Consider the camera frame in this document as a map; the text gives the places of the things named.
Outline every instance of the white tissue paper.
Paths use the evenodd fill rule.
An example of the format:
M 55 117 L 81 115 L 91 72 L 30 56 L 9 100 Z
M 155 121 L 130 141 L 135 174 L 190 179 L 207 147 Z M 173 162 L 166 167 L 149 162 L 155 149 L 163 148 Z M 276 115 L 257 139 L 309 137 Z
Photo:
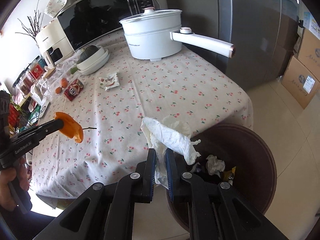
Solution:
M 219 171 L 224 171 L 226 167 L 224 161 L 217 159 L 217 157 L 213 155 L 209 155 L 207 157 L 207 160 L 208 161 L 205 166 L 208 170 L 208 173 L 210 175 L 217 174 L 218 176 L 220 176 Z
M 200 140 L 191 142 L 191 129 L 185 122 L 177 120 L 172 115 L 165 117 L 162 122 L 150 117 L 142 119 L 141 130 L 144 133 L 149 148 L 156 151 L 155 182 L 168 188 L 167 170 L 164 154 L 167 148 L 184 156 L 188 165 L 195 163 L 200 156 L 194 149 L 194 145 Z

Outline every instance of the white plate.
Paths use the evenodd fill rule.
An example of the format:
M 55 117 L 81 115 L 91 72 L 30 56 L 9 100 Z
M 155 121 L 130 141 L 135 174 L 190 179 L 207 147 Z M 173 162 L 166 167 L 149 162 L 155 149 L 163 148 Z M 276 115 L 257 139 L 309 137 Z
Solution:
M 84 70 L 88 66 L 92 65 L 95 61 L 97 61 L 101 56 L 105 53 L 105 50 L 102 46 L 98 46 L 98 51 L 96 51 L 93 55 L 88 57 L 86 60 L 83 62 L 77 64 L 77 68 L 79 70 Z
M 109 51 L 108 49 L 106 49 L 106 52 L 99 57 L 95 62 L 93 62 L 90 66 L 84 68 L 84 69 L 79 69 L 79 72 L 85 72 L 93 67 L 95 67 L 95 65 L 99 64 L 102 60 L 104 60 L 107 56 L 109 55 Z
M 79 70 L 79 73 L 85 73 L 87 71 L 89 71 L 90 69 L 94 68 L 96 65 L 98 65 L 100 62 L 102 62 L 107 56 L 109 55 L 108 52 L 106 52 L 105 54 L 103 54 L 97 61 L 95 61 L 93 64 L 91 64 L 89 67 L 83 69 L 83 70 Z
M 100 69 L 101 67 L 103 67 L 103 65 L 105 65 L 105 63 L 107 63 L 108 59 L 110 57 L 110 54 L 107 55 L 107 57 L 105 57 L 100 63 L 98 63 L 97 65 L 95 65 L 94 67 L 90 68 L 87 71 L 83 71 L 80 72 L 81 75 L 90 75 L 93 72 L 96 72 L 98 69 Z

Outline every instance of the snack package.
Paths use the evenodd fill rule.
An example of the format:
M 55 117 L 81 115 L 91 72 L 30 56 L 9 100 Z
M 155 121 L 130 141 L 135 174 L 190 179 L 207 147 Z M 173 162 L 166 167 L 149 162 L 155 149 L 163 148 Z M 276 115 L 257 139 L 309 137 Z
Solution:
M 38 62 L 33 62 L 30 67 L 30 73 L 35 79 L 38 79 L 44 73 L 44 70 Z
M 232 185 L 233 179 L 235 178 L 236 174 L 236 167 L 233 167 L 231 171 L 224 171 L 223 172 L 223 181 L 229 182 Z
M 119 79 L 118 79 L 118 72 L 108 73 L 107 78 L 99 78 L 100 80 L 100 87 L 104 88 L 107 91 L 110 88 L 114 88 L 119 86 Z
M 83 90 L 83 84 L 79 79 L 73 80 L 73 82 L 64 91 L 64 95 L 72 101 Z

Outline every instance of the refrigerator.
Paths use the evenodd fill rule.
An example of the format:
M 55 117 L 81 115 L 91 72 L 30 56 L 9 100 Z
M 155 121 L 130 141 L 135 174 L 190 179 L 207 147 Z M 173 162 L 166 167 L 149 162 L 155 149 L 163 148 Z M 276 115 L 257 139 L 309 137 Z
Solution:
M 167 0 L 182 25 L 236 47 L 229 59 L 186 45 L 244 90 L 274 80 L 287 67 L 298 34 L 296 0 Z

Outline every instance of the cherry print tablecloth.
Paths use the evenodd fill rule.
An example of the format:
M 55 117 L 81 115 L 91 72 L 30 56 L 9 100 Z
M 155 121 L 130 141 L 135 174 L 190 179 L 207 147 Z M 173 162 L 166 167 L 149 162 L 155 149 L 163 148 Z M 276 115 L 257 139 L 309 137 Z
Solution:
M 147 157 L 141 119 L 162 120 L 168 115 L 188 122 L 194 134 L 225 120 L 251 128 L 252 104 L 248 95 L 213 65 L 186 47 L 158 62 L 131 56 L 123 32 L 96 41 L 109 44 L 109 61 L 97 72 L 79 76 L 84 90 L 70 102 L 58 97 L 39 124 L 56 111 L 70 114 L 85 130 L 83 143 L 60 132 L 47 136 L 33 151 L 36 193 L 75 198 L 94 182 L 110 184 L 135 170 Z M 75 62 L 74 55 L 66 64 Z M 98 77 L 119 71 L 120 86 L 99 87 Z

